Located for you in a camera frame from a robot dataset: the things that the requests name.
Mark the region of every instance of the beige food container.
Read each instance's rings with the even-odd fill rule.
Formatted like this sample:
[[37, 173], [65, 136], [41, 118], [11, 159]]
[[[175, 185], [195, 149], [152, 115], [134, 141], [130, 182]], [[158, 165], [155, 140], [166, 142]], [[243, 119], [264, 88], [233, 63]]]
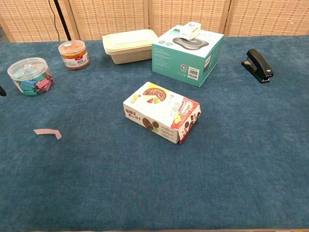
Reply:
[[102, 36], [105, 52], [115, 64], [151, 59], [151, 46], [157, 38], [149, 29]]

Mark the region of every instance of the barcode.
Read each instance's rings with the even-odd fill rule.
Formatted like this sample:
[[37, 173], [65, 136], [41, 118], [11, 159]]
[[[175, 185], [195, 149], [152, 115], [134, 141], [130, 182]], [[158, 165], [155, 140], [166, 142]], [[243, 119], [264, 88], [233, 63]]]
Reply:
[[197, 80], [198, 79], [199, 70], [189, 67], [188, 77]]

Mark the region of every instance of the black stapler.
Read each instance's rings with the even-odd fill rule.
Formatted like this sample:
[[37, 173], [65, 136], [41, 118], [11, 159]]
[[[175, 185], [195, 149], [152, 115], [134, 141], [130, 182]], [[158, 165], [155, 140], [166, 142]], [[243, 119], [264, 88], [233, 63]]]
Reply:
[[6, 92], [4, 91], [4, 89], [1, 86], [0, 86], [0, 95], [6, 96]]
[[269, 64], [264, 57], [256, 50], [250, 49], [247, 52], [247, 60], [241, 64], [253, 75], [259, 82], [269, 82], [269, 78], [274, 75]]

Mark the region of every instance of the teal product box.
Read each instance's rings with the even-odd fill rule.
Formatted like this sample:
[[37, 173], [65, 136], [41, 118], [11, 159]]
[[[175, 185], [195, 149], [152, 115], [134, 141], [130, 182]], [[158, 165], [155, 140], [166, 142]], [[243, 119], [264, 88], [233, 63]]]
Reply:
[[192, 40], [176, 25], [152, 44], [153, 72], [200, 87], [218, 62], [223, 34], [201, 30]]

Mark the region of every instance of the wicker screen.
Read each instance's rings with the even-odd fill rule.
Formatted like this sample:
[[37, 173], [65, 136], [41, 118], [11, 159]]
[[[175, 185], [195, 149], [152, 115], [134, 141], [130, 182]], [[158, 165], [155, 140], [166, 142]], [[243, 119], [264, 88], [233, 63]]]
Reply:
[[[60, 40], [67, 40], [54, 1], [50, 0], [56, 15], [56, 27]], [[59, 0], [70, 36], [75, 39], [64, 0]], [[48, 0], [6, 0], [0, 4], [0, 24], [11, 42], [58, 41], [54, 15]]]
[[227, 36], [305, 35], [309, 0], [232, 0]]
[[70, 0], [82, 40], [148, 29], [147, 0]]
[[230, 0], [149, 0], [150, 29], [160, 36], [190, 21], [204, 30], [223, 33]]

